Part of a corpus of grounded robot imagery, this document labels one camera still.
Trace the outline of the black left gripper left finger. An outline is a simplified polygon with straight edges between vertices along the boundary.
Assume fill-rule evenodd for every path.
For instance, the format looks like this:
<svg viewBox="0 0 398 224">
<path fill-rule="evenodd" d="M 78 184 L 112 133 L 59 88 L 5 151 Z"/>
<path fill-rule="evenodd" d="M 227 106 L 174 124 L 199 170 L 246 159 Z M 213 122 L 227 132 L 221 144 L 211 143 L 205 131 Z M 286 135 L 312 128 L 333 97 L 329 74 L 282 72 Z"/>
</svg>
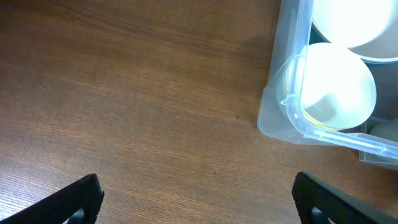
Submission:
<svg viewBox="0 0 398 224">
<path fill-rule="evenodd" d="M 88 174 L 1 223 L 90 223 L 100 212 L 104 192 L 98 176 Z"/>
</svg>

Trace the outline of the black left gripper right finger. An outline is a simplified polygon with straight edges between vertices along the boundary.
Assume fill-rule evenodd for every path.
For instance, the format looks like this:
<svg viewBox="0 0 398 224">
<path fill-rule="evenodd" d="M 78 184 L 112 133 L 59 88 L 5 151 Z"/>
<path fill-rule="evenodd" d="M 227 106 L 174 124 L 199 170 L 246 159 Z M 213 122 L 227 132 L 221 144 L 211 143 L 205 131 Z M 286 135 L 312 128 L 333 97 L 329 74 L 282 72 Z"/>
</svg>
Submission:
<svg viewBox="0 0 398 224">
<path fill-rule="evenodd" d="M 397 219 L 346 194 L 308 172 L 299 172 L 292 187 L 302 223 L 397 224 Z"/>
</svg>

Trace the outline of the white plate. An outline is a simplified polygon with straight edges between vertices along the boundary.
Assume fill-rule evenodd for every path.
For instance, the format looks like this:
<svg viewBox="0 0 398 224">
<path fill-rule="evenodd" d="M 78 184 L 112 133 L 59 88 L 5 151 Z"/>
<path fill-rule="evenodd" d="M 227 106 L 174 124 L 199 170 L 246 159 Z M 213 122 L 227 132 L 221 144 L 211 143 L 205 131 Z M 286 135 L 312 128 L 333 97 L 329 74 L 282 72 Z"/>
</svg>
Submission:
<svg viewBox="0 0 398 224">
<path fill-rule="evenodd" d="M 365 63 L 350 50 L 320 42 L 302 50 L 290 85 L 302 82 L 301 107 L 315 120 L 336 130 L 364 123 L 376 105 L 376 84 Z"/>
</svg>

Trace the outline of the cream bowl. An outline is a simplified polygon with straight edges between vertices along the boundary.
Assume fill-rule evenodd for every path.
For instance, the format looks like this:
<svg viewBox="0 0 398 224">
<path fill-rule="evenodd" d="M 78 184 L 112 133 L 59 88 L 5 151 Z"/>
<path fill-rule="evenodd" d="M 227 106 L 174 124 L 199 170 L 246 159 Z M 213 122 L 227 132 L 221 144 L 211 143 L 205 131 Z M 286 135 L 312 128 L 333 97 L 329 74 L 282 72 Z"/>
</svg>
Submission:
<svg viewBox="0 0 398 224">
<path fill-rule="evenodd" d="M 316 0 L 312 21 L 327 42 L 369 63 L 397 62 L 397 0 Z"/>
</svg>

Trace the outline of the white plastic cup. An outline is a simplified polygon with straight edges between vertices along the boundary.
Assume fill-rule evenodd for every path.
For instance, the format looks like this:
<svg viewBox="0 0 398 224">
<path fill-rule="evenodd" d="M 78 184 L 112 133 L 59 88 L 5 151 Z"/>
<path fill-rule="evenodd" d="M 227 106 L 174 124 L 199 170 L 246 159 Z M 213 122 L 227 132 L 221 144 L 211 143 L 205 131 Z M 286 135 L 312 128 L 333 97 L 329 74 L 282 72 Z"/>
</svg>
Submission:
<svg viewBox="0 0 398 224">
<path fill-rule="evenodd" d="M 370 135 L 397 142 L 397 130 L 397 119 L 393 119 L 373 127 Z"/>
</svg>

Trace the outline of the yellow small bowl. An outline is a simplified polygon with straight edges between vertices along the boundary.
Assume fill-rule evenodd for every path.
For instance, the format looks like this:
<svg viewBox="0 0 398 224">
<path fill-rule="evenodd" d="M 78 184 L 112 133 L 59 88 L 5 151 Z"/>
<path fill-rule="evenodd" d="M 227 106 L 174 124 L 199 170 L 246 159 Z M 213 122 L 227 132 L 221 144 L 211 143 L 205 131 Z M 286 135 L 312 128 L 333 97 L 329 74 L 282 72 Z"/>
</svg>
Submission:
<svg viewBox="0 0 398 224">
<path fill-rule="evenodd" d="M 294 69 L 294 61 L 292 60 L 292 61 L 289 62 L 289 65 L 285 69 L 284 75 L 282 77 L 282 96 L 283 96 L 283 99 L 281 99 L 281 101 L 280 101 L 281 104 L 287 98 L 287 96 L 289 95 L 290 79 L 291 79 L 291 76 L 294 74 L 293 69 Z M 313 117 L 311 117 L 305 110 L 302 110 L 302 111 L 303 111 L 303 115 L 304 115 L 305 119 L 307 121 L 309 121 L 310 123 L 314 124 L 315 126 L 318 126 L 318 127 L 324 128 L 324 129 L 329 129 L 329 130 L 336 131 L 336 128 L 325 126 L 321 122 L 319 122 L 319 121 L 315 120 Z"/>
</svg>

